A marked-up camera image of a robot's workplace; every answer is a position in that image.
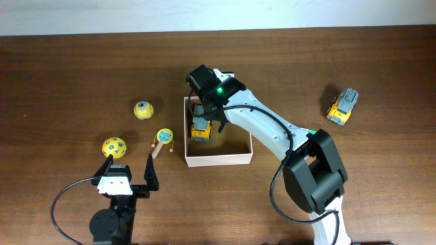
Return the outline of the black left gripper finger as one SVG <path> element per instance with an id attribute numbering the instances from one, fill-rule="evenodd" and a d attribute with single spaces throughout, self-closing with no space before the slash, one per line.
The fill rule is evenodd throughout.
<path id="1" fill-rule="evenodd" d="M 114 157 L 109 154 L 106 160 L 104 161 L 103 165 L 95 172 L 93 175 L 93 179 L 91 181 L 92 185 L 98 185 L 100 179 L 107 174 L 107 171 L 109 170 L 110 166 L 113 164 Z"/>
<path id="2" fill-rule="evenodd" d="M 153 157 L 152 154 L 148 155 L 146 161 L 146 167 L 144 171 L 144 179 L 146 181 L 146 185 L 150 191 L 158 191 L 159 190 L 159 181 L 157 179 L 157 175 L 155 172 L 155 168 L 153 165 Z"/>

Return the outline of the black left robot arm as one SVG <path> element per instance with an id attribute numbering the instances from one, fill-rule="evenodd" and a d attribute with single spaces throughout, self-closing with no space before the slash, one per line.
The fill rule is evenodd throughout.
<path id="1" fill-rule="evenodd" d="M 151 155 L 144 171 L 146 183 L 132 184 L 131 178 L 129 166 L 115 165 L 112 155 L 93 175 L 91 184 L 110 200 L 109 207 L 96 212 L 90 220 L 94 244 L 131 244 L 137 200 L 148 199 L 150 192 L 159 190 Z"/>

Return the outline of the yellow grey toy truck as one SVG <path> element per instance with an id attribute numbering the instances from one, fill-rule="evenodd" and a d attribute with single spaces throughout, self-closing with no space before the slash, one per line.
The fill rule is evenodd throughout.
<path id="1" fill-rule="evenodd" d="M 194 116 L 191 125 L 191 139 L 196 142 L 208 142 L 211 139 L 211 129 L 211 121 Z"/>
<path id="2" fill-rule="evenodd" d="M 345 88 L 333 100 L 326 118 L 338 125 L 344 125 L 352 114 L 358 100 L 358 92 L 352 88 Z"/>

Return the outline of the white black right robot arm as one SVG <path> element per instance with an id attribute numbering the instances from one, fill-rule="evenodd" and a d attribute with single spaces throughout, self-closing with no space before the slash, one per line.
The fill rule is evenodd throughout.
<path id="1" fill-rule="evenodd" d="M 233 73 L 205 65 L 190 72 L 186 82 L 204 106 L 202 118 L 221 125 L 231 123 L 249 132 L 279 160 L 269 199 L 289 223 L 311 225 L 315 244 L 351 244 L 345 230 L 342 203 L 348 179 L 332 136 L 286 121 L 266 107 Z M 286 215 L 275 201 L 275 186 L 282 177 L 288 196 L 308 220 Z"/>

